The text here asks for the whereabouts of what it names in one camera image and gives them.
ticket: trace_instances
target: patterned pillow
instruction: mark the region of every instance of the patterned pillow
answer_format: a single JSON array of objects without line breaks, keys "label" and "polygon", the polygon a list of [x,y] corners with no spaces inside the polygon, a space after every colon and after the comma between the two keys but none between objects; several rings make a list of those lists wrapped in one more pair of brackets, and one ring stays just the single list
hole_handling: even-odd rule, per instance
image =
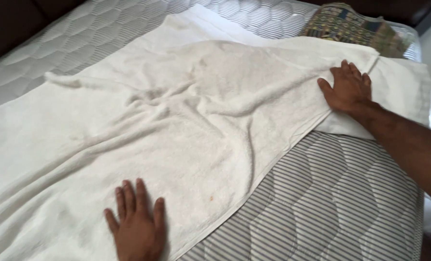
[{"label": "patterned pillow", "polygon": [[383,17],[363,16],[345,3],[319,7],[300,35],[370,46],[389,58],[403,58],[414,41],[396,33]]}]

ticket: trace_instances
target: bed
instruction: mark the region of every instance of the bed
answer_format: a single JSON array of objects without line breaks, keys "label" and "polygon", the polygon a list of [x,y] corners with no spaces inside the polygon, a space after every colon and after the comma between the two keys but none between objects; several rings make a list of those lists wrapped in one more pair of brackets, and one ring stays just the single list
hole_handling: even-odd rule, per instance
[{"label": "bed", "polygon": [[[0,59],[0,105],[73,75],[200,3],[264,38],[297,36],[317,6],[272,0],[90,0]],[[421,62],[416,40],[404,56]],[[376,142],[311,132],[247,203],[180,260],[418,260],[423,191]]]}]

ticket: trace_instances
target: forearm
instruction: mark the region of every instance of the forearm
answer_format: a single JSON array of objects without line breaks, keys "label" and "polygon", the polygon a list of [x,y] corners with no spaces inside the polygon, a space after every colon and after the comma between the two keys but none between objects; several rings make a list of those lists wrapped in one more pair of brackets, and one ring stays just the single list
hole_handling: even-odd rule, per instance
[{"label": "forearm", "polygon": [[367,129],[396,163],[431,195],[431,130],[368,102],[349,115]]}]

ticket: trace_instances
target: hand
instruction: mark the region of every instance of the hand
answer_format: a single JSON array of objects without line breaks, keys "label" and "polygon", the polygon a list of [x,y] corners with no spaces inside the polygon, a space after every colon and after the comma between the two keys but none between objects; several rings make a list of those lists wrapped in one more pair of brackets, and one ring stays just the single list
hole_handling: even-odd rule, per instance
[{"label": "hand", "polygon": [[371,102],[372,82],[368,74],[361,75],[357,67],[346,60],[341,62],[341,67],[330,71],[335,79],[333,89],[325,79],[319,78],[317,82],[332,110],[350,113],[357,105]]},{"label": "hand", "polygon": [[110,209],[104,210],[119,261],[157,261],[166,241],[164,199],[156,200],[151,218],[143,181],[137,179],[136,197],[130,181],[122,185],[115,191],[119,223]]}]

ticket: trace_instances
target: mattress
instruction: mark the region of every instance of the mattress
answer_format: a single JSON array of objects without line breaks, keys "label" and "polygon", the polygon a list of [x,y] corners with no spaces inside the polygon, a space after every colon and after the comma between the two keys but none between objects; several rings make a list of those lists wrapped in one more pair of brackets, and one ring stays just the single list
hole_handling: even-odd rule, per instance
[{"label": "mattress", "polygon": [[[317,6],[281,0],[91,0],[0,59],[0,105],[72,75],[196,3],[271,39],[299,34]],[[421,61],[415,43],[405,57]],[[311,132],[243,207],[181,260],[418,260],[423,192],[374,141]]]}]

